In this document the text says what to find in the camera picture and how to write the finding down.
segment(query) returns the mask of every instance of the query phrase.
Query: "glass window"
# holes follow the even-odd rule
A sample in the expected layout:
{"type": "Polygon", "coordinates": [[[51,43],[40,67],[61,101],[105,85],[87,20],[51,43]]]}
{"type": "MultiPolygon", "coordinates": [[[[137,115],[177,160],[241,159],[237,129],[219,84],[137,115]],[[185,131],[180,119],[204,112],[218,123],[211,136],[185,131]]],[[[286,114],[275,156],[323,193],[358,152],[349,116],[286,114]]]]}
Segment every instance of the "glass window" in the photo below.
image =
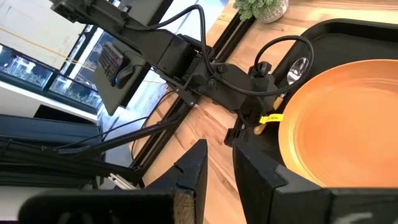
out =
{"type": "Polygon", "coordinates": [[[65,65],[62,67],[62,69],[61,69],[61,73],[62,73],[62,74],[65,74],[65,72],[68,70],[68,68],[69,68],[69,66],[70,66],[70,64],[71,64],[71,62],[72,62],[72,60],[76,57],[77,52],[79,51],[80,47],[83,45],[83,43],[84,43],[85,40],[86,40],[86,35],[83,34],[83,35],[79,38],[79,40],[78,40],[76,46],[74,46],[74,48],[72,49],[72,53],[70,54],[68,61],[67,61],[67,62],[65,63],[65,65]]]}
{"type": "MultiPolygon", "coordinates": [[[[119,6],[120,1],[114,0],[112,1],[112,4],[119,6]]],[[[108,34],[103,29],[98,28],[79,58],[79,64],[77,64],[68,75],[69,78],[72,78],[83,85],[92,86],[92,88],[96,90],[94,85],[94,70],[97,67],[98,58],[101,55],[104,43],[112,42],[113,40],[114,37],[112,35],[108,34]]]]}
{"type": "Polygon", "coordinates": [[[27,58],[16,56],[11,49],[4,46],[0,51],[0,71],[37,86],[44,86],[52,74],[48,68],[27,58]]]}
{"type": "Polygon", "coordinates": [[[81,84],[81,82],[84,81],[80,80],[78,83],[67,77],[58,76],[52,83],[50,91],[79,101],[93,108],[99,107],[102,102],[101,97],[92,86],[89,86],[90,83],[88,81],[86,81],[86,85],[81,84]]]}
{"type": "Polygon", "coordinates": [[[90,32],[94,25],[87,25],[85,32],[90,32]]]}

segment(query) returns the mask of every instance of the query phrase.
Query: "yellow label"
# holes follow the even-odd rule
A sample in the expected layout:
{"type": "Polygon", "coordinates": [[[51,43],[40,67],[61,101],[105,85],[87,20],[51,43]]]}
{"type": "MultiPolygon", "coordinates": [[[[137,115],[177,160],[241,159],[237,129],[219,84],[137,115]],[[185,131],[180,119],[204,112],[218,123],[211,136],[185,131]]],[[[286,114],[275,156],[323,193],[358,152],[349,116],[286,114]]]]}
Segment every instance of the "yellow label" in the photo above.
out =
{"type": "Polygon", "coordinates": [[[273,122],[273,121],[281,122],[283,119],[284,119],[283,114],[270,114],[269,116],[262,116],[260,118],[260,123],[266,124],[267,122],[273,122]]]}

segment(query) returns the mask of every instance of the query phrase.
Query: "white wall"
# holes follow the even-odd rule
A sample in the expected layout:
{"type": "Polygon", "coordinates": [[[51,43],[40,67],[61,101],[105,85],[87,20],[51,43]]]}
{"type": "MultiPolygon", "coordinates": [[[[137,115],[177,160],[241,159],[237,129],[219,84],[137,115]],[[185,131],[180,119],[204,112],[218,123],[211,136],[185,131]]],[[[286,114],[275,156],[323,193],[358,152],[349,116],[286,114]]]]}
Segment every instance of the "white wall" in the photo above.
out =
{"type": "Polygon", "coordinates": [[[64,105],[55,100],[29,92],[5,82],[0,82],[0,114],[33,118],[40,105],[64,111],[89,121],[96,122],[96,115],[74,107],[64,105]]]}
{"type": "MultiPolygon", "coordinates": [[[[51,5],[49,0],[0,0],[0,28],[67,56],[84,25],[72,24],[53,12],[51,5]]],[[[0,43],[55,68],[60,68],[65,60],[3,30],[0,43]]]]}

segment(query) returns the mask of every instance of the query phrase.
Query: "wooden countertop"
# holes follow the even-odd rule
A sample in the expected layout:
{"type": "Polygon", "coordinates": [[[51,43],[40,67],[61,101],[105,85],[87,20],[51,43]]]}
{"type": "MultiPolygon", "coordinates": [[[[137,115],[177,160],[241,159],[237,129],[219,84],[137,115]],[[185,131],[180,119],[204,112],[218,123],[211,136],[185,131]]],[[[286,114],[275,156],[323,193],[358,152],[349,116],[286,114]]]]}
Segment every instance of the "wooden countertop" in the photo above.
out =
{"type": "MultiPolygon", "coordinates": [[[[236,14],[233,0],[207,33],[207,44],[213,45],[236,14]]],[[[283,35],[300,35],[311,26],[328,19],[348,18],[398,24],[396,0],[290,0],[286,15],[272,24],[256,21],[230,56],[228,63],[248,71],[259,49],[283,35]]],[[[275,68],[292,46],[293,41],[281,42],[262,55],[262,60],[275,68]]],[[[150,118],[149,124],[159,121],[170,108],[175,96],[166,99],[150,118]]],[[[208,185],[205,223],[245,223],[234,179],[231,148],[223,144],[226,130],[233,127],[236,115],[209,99],[202,98],[177,129],[169,143],[144,176],[146,184],[162,175],[198,139],[208,141],[208,185]]],[[[146,139],[137,142],[136,155],[146,139]]]]}

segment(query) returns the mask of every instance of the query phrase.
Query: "black cable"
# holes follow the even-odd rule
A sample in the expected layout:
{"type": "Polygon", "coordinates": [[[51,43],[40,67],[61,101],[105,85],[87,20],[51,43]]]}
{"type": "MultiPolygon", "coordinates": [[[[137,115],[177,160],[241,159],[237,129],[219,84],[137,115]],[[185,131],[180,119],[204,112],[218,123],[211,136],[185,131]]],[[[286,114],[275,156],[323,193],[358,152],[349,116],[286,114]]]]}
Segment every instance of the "black cable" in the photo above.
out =
{"type": "Polygon", "coordinates": [[[104,135],[104,134],[108,134],[108,133],[110,133],[110,132],[112,132],[112,131],[114,131],[114,130],[116,130],[116,129],[119,129],[119,128],[124,127],[124,126],[126,126],[126,125],[129,125],[129,124],[132,124],[132,123],[135,123],[135,122],[137,122],[137,121],[140,121],[140,120],[142,120],[142,119],[147,119],[147,118],[148,118],[148,117],[145,116],[145,117],[143,117],[143,118],[135,119],[134,121],[129,121],[129,122],[127,122],[126,124],[122,124],[122,125],[119,125],[119,126],[117,126],[117,127],[115,127],[115,128],[109,129],[109,130],[107,130],[107,131],[105,131],[105,132],[103,132],[103,133],[101,133],[101,134],[96,134],[96,135],[94,135],[94,136],[92,136],[92,137],[83,139],[83,140],[81,140],[81,141],[77,141],[77,142],[73,142],[73,143],[70,143],[70,144],[63,145],[63,146],[55,147],[54,150],[55,150],[55,149],[65,149],[66,147],[75,146],[75,145],[77,145],[77,144],[83,143],[83,142],[88,141],[88,140],[90,140],[90,139],[97,138],[97,137],[102,136],[102,135],[104,135]]]}
{"type": "MultiPolygon", "coordinates": [[[[139,53],[137,53],[137,52],[135,52],[135,51],[131,51],[131,50],[125,50],[125,51],[123,52],[123,57],[125,56],[126,53],[134,54],[134,55],[137,55],[138,57],[144,59],[144,57],[143,57],[141,54],[139,54],[139,53]]],[[[134,72],[134,69],[135,69],[136,67],[148,68],[149,70],[155,72],[155,70],[152,68],[152,66],[147,66],[147,65],[133,65],[133,66],[132,66],[132,71],[133,71],[133,72],[134,72]]]]}
{"type": "Polygon", "coordinates": [[[186,9],[184,9],[182,12],[178,13],[177,15],[171,17],[170,19],[161,22],[160,24],[154,24],[151,26],[132,26],[132,25],[126,25],[126,28],[132,29],[132,30],[139,30],[139,31],[149,31],[149,30],[155,30],[158,28],[161,28],[163,26],[169,25],[170,23],[176,21],[177,19],[179,19],[180,17],[184,16],[186,13],[193,11],[194,9],[199,11],[199,17],[200,17],[200,38],[201,38],[201,51],[202,51],[202,55],[203,55],[203,61],[205,62],[206,65],[206,69],[207,72],[210,73],[211,75],[214,74],[214,70],[210,65],[210,59],[209,59],[209,55],[207,54],[207,50],[206,50],[206,21],[205,21],[205,12],[203,10],[203,8],[198,5],[192,5],[186,9]]]}
{"type": "Polygon", "coordinates": [[[309,76],[309,71],[312,68],[313,65],[313,58],[314,58],[314,52],[313,52],[313,47],[312,44],[310,43],[310,41],[304,37],[301,36],[297,36],[297,35],[287,35],[284,37],[279,37],[276,38],[275,40],[270,41],[268,44],[266,44],[265,46],[263,46],[263,48],[259,51],[259,53],[257,54],[257,57],[254,61],[254,67],[256,69],[256,71],[259,71],[259,60],[260,57],[262,55],[262,53],[264,53],[270,46],[278,43],[278,42],[282,42],[285,40],[297,40],[297,41],[301,41],[303,42],[305,45],[307,45],[308,49],[310,50],[310,55],[308,57],[309,60],[309,64],[308,67],[305,69],[305,71],[303,72],[303,74],[300,76],[300,78],[296,81],[293,82],[291,85],[287,85],[285,87],[282,87],[276,91],[249,91],[249,90],[243,90],[239,87],[236,87],[234,85],[232,85],[231,83],[229,83],[227,80],[221,78],[221,77],[216,77],[218,81],[224,83],[226,86],[228,86],[229,88],[231,88],[232,90],[238,92],[238,93],[242,93],[248,96],[275,96],[275,95],[279,95],[282,93],[286,93],[289,90],[295,88],[296,86],[301,85],[309,76]]]}
{"type": "MultiPolygon", "coordinates": [[[[175,92],[174,90],[171,90],[171,91],[168,91],[167,93],[165,93],[165,94],[160,98],[160,100],[156,103],[156,105],[154,106],[154,109],[149,113],[148,118],[150,118],[150,117],[155,113],[156,109],[157,109],[157,108],[159,107],[159,105],[163,102],[163,100],[164,100],[167,96],[169,96],[171,93],[174,93],[174,92],[175,92]]],[[[148,120],[149,120],[149,119],[146,119],[146,120],[144,121],[144,123],[142,124],[141,128],[143,128],[143,127],[147,124],[148,120]]],[[[133,149],[134,149],[135,144],[136,144],[136,141],[132,142],[132,145],[131,145],[131,159],[132,159],[132,160],[134,160],[134,156],[133,156],[132,153],[133,153],[133,149]]]]}
{"type": "Polygon", "coordinates": [[[250,123],[250,122],[243,116],[241,110],[238,110],[236,113],[238,114],[238,118],[242,121],[242,123],[243,123],[246,127],[252,128],[252,127],[256,127],[256,126],[259,125],[259,122],[250,123]]]}

